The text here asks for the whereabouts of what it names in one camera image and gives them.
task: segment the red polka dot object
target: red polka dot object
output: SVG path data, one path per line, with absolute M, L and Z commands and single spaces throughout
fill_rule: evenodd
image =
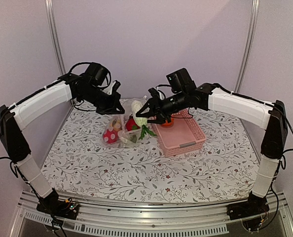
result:
M 113 129 L 113 127 L 109 127 L 103 134 L 103 139 L 105 142 L 111 144 L 115 143 L 118 140 L 118 133 Z

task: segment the floral tablecloth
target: floral tablecloth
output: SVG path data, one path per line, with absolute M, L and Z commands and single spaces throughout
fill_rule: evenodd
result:
M 91 108 L 84 103 L 82 108 Z M 135 148 L 106 148 L 111 116 L 74 109 L 46 158 L 42 173 L 57 190 L 148 202 L 203 202 L 248 196 L 258 161 L 236 117 L 190 110 L 207 140 L 201 150 L 166 158 L 157 138 Z

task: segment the pink basket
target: pink basket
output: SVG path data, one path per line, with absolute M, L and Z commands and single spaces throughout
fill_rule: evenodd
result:
M 182 110 L 174 117 L 172 127 L 162 127 L 153 124 L 158 142 L 166 157 L 199 150 L 206 140 L 206 136 L 193 118 L 189 117 L 187 110 Z

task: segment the gray wall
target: gray wall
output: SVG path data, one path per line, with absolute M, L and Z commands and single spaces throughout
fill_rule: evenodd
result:
M 57 76 L 44 1 L 0 1 L 0 106 L 19 101 Z M 58 106 L 25 130 L 39 165 L 68 107 Z M 0 160 L 0 237 L 9 234 L 23 188 L 26 185 L 11 173 L 9 161 Z
M 293 126 L 293 1 L 260 1 L 256 35 L 241 93 L 258 99 L 282 100 Z M 248 132 L 260 147 L 264 133 L 248 124 Z M 289 131 L 286 148 L 293 147 Z M 293 215 L 293 152 L 286 154 L 276 187 L 283 190 Z
M 198 85 L 233 89 L 243 57 L 249 0 L 57 0 L 54 12 L 67 67 L 106 66 L 123 98 L 142 97 L 186 67 Z

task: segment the transparent plastic bag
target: transparent plastic bag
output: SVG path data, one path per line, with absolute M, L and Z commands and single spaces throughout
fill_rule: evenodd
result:
M 142 129 L 135 124 L 131 112 L 131 103 L 134 100 L 139 100 L 142 103 L 146 102 L 145 99 L 130 99 L 122 104 L 125 113 L 113 116 L 104 130 L 103 144 L 105 146 L 130 148 L 141 143 L 139 137 Z

